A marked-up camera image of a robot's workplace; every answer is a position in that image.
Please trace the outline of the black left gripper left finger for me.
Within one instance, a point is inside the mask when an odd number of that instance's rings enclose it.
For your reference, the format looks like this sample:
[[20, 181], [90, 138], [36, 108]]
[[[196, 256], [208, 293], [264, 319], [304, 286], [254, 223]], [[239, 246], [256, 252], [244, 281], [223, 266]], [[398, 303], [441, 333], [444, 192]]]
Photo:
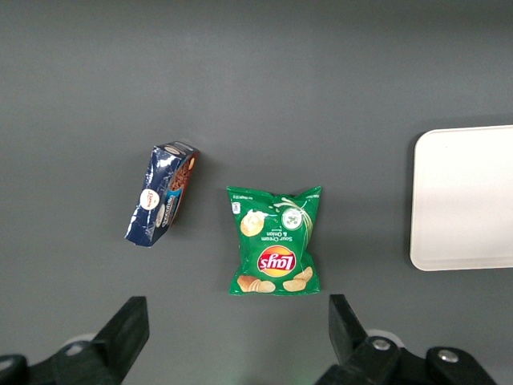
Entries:
[[121, 384], [148, 338], [147, 299], [131, 297], [92, 338], [75, 338], [35, 365], [3, 355], [1, 383]]

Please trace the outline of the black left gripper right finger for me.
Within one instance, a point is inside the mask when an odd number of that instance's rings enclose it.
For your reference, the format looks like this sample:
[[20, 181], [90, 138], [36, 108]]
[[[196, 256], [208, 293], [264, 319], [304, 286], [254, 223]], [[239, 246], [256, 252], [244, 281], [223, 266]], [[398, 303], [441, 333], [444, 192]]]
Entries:
[[343, 294], [329, 296], [329, 337], [338, 363], [318, 384], [495, 384], [469, 353], [435, 346], [424, 358], [385, 334], [371, 335]]

